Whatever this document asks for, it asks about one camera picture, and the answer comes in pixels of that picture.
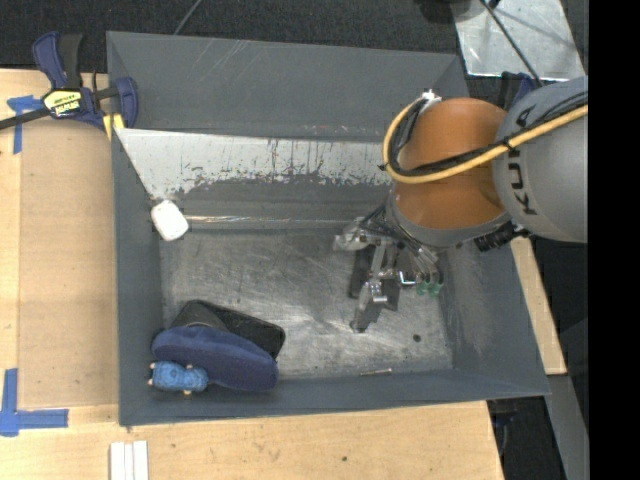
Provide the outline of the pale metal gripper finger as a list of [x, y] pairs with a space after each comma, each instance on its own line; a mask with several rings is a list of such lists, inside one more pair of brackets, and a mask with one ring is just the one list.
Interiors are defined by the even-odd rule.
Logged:
[[376, 323], [384, 309], [387, 308], [388, 296], [378, 288], [368, 289], [366, 305], [366, 322], [368, 325]]
[[364, 333], [375, 322], [376, 308], [373, 305], [372, 286], [370, 281], [366, 281], [359, 289], [356, 310], [350, 326], [355, 333]]

